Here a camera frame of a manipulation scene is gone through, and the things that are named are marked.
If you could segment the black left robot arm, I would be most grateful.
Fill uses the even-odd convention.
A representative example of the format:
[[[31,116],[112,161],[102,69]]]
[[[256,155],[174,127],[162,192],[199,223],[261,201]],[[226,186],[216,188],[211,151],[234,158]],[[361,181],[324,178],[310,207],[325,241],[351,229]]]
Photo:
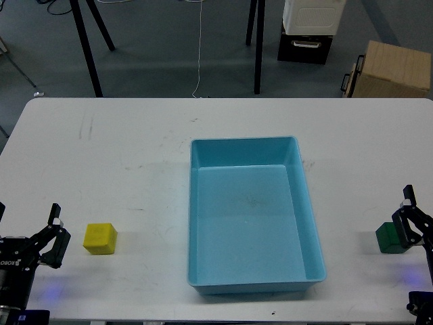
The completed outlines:
[[[31,237],[1,238],[1,323],[48,324],[50,312],[27,308],[39,265],[61,267],[70,234],[60,220],[61,207],[52,204],[47,225]]]

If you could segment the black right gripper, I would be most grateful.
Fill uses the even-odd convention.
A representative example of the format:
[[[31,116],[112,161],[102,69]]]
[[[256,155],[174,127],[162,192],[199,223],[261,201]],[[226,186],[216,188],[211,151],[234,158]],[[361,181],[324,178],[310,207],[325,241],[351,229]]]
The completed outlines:
[[[404,200],[400,207],[392,214],[392,222],[403,248],[424,247],[430,278],[433,280],[432,224],[430,223],[430,216],[417,207],[412,185],[409,184],[403,188],[403,196]]]

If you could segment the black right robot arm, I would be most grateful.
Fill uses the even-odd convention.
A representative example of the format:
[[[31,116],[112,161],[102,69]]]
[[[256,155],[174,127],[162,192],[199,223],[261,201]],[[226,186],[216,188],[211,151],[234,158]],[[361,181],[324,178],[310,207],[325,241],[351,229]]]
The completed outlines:
[[[413,246],[425,249],[432,278],[432,217],[417,207],[412,185],[403,188],[403,195],[400,207],[392,214],[398,240],[405,249]],[[432,292],[409,292],[407,310],[416,317],[416,324],[432,324]]]

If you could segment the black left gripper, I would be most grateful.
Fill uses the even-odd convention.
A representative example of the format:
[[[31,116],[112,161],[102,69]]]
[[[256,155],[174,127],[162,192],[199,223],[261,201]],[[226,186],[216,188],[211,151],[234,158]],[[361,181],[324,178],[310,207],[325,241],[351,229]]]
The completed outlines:
[[[0,202],[0,221],[5,205]],[[1,239],[1,306],[26,309],[37,264],[58,269],[62,265],[71,235],[60,219],[61,206],[53,203],[47,225],[30,239]]]

